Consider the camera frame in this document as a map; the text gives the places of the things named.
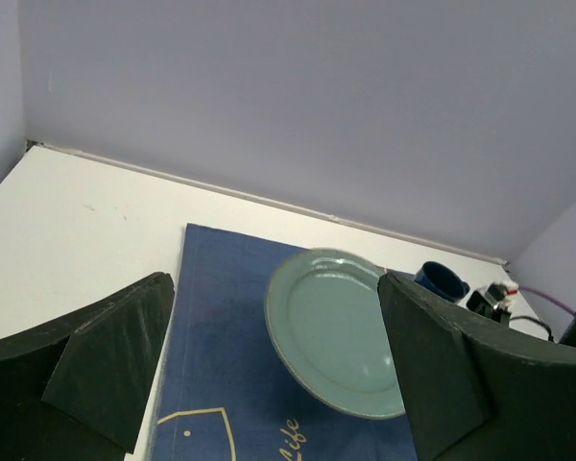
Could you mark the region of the teal ceramic plate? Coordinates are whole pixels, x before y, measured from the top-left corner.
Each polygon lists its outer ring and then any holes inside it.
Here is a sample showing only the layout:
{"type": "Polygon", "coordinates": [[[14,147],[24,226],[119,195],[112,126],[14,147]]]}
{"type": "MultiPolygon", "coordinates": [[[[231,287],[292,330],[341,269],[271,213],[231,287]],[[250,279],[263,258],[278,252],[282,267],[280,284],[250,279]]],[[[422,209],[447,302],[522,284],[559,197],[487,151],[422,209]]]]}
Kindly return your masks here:
{"type": "Polygon", "coordinates": [[[358,255],[312,249],[273,273],[264,313],[276,353],[314,398],[350,416],[404,414],[377,284],[385,271],[358,255]]]}

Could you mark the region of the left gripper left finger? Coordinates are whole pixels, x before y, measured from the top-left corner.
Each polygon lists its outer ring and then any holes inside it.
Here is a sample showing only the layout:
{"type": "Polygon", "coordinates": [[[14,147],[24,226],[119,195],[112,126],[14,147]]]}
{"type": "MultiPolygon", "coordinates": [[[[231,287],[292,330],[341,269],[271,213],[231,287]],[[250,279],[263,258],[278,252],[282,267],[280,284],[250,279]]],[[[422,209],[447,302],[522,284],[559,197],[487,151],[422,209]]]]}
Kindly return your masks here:
{"type": "Polygon", "coordinates": [[[175,297],[152,273],[0,339],[0,460],[122,460],[135,449],[175,297]]]}

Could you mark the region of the dark blue mug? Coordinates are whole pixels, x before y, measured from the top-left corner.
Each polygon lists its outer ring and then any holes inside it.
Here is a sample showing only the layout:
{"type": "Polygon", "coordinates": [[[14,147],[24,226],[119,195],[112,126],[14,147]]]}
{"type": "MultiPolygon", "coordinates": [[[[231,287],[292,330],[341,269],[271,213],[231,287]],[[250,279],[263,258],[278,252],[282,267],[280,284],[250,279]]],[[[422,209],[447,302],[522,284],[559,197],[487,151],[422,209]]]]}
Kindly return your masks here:
{"type": "Polygon", "coordinates": [[[470,291],[466,281],[436,261],[423,263],[414,275],[414,282],[451,303],[458,303],[470,291]]]}

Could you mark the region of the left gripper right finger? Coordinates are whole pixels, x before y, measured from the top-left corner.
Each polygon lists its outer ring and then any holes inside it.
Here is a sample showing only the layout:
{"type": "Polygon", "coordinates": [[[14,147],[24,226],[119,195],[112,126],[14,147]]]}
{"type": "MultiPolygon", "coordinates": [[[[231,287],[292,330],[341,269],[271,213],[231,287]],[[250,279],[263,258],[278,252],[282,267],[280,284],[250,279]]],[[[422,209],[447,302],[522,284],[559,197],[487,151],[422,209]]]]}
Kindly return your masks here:
{"type": "Polygon", "coordinates": [[[576,348],[503,326],[397,272],[378,298],[421,460],[576,460],[576,348]]]}

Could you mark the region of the blue cloth placemat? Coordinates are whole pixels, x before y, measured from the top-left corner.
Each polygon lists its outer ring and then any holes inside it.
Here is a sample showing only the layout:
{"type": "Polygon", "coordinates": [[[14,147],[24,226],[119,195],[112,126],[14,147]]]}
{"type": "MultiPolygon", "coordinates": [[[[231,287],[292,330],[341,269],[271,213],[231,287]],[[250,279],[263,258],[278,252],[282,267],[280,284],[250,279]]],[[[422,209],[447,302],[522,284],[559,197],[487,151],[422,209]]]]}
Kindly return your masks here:
{"type": "Polygon", "coordinates": [[[150,460],[413,460],[405,417],[369,421],[307,393],[263,313],[273,271],[297,248],[188,225],[150,460]]]}

